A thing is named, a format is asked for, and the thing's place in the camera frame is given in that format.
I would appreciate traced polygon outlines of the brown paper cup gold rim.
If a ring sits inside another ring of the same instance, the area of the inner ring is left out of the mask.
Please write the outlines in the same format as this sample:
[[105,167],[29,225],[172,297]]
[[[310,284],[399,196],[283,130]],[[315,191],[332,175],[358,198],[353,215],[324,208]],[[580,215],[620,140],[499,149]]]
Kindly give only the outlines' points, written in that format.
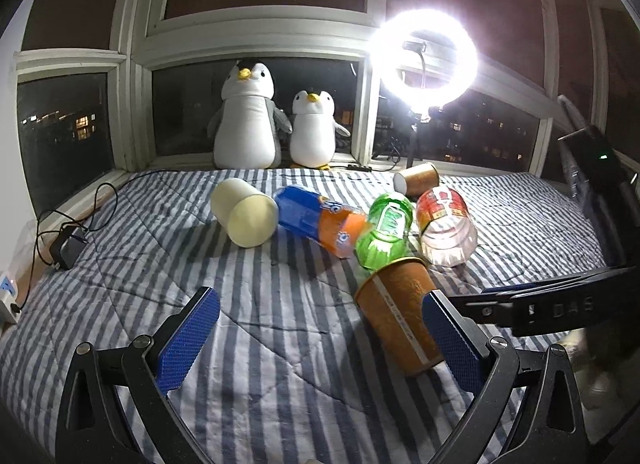
[[435,288],[426,263],[405,257],[372,273],[355,294],[364,317],[406,376],[444,360],[422,317],[422,301]]

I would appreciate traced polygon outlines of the white paper cup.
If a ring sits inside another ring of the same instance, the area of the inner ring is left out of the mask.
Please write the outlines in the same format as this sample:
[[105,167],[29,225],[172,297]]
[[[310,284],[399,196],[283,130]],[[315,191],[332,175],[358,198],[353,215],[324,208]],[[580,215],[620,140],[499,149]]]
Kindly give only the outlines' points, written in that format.
[[276,202],[239,178],[224,180],[214,187],[210,195],[210,209],[237,247],[262,245],[278,227],[279,208]]

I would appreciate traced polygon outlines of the red label clear bottle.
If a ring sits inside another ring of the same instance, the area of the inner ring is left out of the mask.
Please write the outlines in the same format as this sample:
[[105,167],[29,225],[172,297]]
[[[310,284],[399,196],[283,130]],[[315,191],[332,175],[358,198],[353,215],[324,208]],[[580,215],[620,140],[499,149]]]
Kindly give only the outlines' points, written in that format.
[[477,247],[477,229],[455,190],[439,185],[416,203],[422,255],[432,265],[452,268],[467,262]]

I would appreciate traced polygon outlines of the blue white striped quilt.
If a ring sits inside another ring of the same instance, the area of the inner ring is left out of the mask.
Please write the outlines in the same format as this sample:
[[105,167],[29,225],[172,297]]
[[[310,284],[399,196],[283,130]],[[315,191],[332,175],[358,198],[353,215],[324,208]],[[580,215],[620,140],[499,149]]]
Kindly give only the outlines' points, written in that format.
[[[199,287],[221,313],[182,387],[169,396],[216,463],[427,463],[472,397],[446,364],[406,378],[352,300],[368,273],[278,228],[239,249],[209,197],[224,179],[271,195],[285,185],[368,210],[390,173],[279,169],[160,172],[118,191],[68,271],[48,271],[1,337],[1,400],[49,453],[78,343],[127,346],[153,333]],[[430,268],[443,291],[534,282],[602,267],[591,225],[529,173],[446,177],[470,209],[466,265]]]

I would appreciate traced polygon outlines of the green sprite bottle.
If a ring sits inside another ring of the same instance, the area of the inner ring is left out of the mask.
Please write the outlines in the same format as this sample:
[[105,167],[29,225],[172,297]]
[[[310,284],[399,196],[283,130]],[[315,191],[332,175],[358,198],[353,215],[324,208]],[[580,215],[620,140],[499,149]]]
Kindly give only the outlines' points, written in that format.
[[361,267],[376,271],[404,257],[412,223],[413,208],[405,195],[390,192],[375,198],[356,242]]

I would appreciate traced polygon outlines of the black power adapter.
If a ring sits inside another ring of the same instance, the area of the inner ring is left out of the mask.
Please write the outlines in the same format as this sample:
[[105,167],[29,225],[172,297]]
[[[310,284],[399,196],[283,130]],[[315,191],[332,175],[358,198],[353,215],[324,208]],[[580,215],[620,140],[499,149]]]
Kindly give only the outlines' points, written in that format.
[[53,267],[57,270],[73,268],[87,244],[83,228],[73,224],[64,225],[49,247]]

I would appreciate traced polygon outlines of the orange fanta bottle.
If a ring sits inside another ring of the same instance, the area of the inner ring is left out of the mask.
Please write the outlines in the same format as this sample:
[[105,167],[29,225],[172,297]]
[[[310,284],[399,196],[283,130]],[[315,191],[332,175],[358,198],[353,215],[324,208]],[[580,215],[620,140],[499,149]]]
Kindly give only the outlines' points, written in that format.
[[311,239],[337,258],[352,255],[367,224],[362,210],[305,187],[280,187],[272,198],[278,206],[280,227]]

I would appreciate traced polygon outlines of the white power strip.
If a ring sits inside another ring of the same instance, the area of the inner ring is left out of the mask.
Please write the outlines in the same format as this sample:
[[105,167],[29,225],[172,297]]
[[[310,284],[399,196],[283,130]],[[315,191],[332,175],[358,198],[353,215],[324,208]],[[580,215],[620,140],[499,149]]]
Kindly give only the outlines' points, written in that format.
[[14,282],[2,272],[0,276],[0,314],[1,323],[15,325],[20,320],[22,310],[17,305],[18,291]]

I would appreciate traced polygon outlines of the large white penguin plush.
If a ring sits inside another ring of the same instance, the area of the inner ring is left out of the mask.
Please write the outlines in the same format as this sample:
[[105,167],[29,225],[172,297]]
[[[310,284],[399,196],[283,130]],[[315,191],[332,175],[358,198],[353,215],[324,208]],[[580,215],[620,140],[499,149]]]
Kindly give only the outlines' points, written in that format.
[[221,108],[210,118],[213,164],[218,169],[267,169],[281,162],[279,132],[291,121],[273,101],[274,81],[259,60],[236,62],[221,88]]

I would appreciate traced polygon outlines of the black tripod stand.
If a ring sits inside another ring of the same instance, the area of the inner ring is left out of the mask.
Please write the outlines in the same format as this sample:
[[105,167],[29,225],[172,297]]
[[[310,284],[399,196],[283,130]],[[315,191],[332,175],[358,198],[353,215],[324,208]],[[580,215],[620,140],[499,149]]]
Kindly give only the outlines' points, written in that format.
[[439,110],[436,107],[430,108],[425,114],[418,114],[408,110],[405,117],[405,158],[406,168],[411,168],[420,150],[420,135],[422,129],[431,124],[431,121],[438,116]]

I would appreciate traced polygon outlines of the small white penguin plush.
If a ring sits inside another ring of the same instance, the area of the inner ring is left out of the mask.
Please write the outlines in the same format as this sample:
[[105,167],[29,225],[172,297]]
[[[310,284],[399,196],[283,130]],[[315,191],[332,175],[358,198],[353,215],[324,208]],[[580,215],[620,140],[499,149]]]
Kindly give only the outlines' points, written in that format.
[[290,154],[294,164],[321,168],[335,154],[335,138],[350,137],[350,131],[334,119],[335,102],[326,91],[300,90],[293,98]]

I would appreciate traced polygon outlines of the phone holder clamp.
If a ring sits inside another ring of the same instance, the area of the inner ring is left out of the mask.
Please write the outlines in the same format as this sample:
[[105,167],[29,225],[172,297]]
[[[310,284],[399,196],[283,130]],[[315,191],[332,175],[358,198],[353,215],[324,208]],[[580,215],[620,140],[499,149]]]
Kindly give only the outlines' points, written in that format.
[[404,49],[416,54],[423,54],[426,51],[426,44],[424,42],[407,41],[404,43]]

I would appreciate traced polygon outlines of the white window frame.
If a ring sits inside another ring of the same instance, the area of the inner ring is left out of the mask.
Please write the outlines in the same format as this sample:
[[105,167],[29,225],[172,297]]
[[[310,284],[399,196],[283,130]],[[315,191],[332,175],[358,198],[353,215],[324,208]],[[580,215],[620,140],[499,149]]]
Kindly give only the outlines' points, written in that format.
[[370,65],[369,40],[415,8],[454,16],[480,65],[419,128],[419,159],[553,178],[569,96],[625,161],[639,160],[639,9],[630,0],[26,0],[16,54],[26,176],[56,146],[90,177],[205,155],[229,64],[270,65],[281,107],[330,91],[358,161],[406,156],[411,120]]

